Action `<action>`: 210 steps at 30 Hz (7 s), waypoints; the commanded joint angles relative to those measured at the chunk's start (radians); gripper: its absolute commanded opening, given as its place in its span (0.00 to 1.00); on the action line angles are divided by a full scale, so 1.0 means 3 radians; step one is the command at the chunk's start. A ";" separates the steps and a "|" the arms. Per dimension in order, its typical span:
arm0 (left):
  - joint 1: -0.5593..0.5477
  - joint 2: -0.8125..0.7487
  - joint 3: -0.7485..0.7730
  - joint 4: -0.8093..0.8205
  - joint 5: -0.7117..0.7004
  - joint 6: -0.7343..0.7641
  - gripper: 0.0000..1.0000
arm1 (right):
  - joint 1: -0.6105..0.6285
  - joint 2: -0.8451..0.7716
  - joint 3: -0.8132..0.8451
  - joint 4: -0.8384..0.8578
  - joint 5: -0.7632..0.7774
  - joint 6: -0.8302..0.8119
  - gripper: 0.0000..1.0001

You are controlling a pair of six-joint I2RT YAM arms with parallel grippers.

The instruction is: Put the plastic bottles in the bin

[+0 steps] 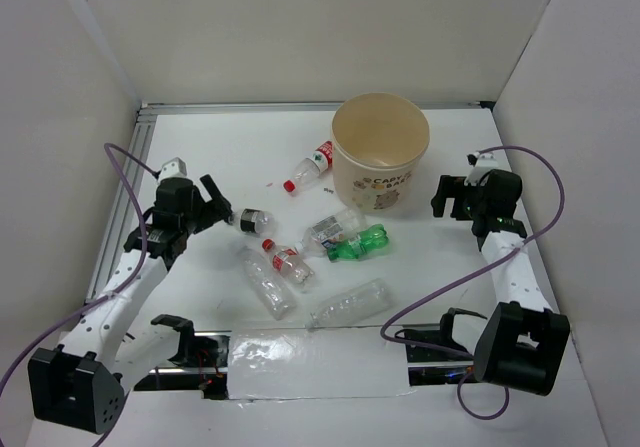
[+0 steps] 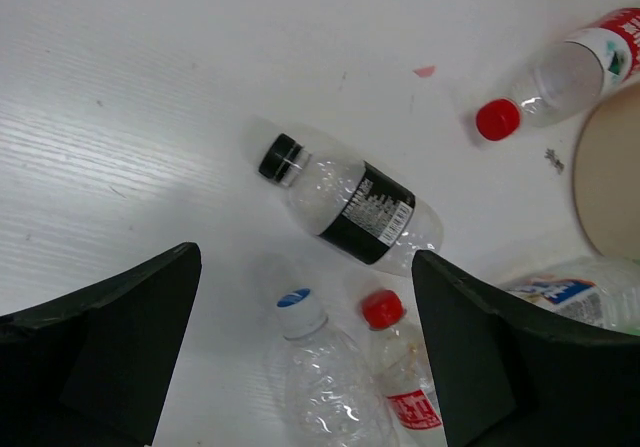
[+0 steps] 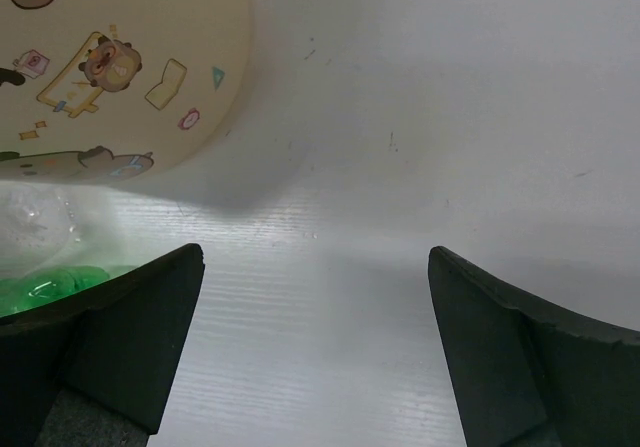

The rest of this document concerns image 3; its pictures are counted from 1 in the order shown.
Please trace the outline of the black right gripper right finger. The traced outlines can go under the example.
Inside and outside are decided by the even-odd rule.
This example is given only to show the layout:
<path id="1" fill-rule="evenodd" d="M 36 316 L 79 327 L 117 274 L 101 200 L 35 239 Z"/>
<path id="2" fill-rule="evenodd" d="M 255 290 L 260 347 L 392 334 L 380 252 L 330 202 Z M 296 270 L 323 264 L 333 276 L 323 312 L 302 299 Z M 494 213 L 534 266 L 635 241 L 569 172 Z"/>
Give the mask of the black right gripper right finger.
<path id="1" fill-rule="evenodd" d="M 530 294 L 444 247 L 428 279 L 469 446 L 636 446 L 639 334 Z"/>

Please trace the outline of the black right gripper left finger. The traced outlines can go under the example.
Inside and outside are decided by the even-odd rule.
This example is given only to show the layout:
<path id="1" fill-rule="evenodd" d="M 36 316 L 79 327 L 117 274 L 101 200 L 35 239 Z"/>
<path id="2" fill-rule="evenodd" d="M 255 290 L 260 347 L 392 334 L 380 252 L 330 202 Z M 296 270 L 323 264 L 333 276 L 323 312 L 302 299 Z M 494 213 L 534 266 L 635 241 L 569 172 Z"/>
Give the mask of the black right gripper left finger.
<path id="1" fill-rule="evenodd" d="M 147 445 L 159 431 L 203 277 L 203 251 L 190 243 L 2 316 L 2 445 Z"/>

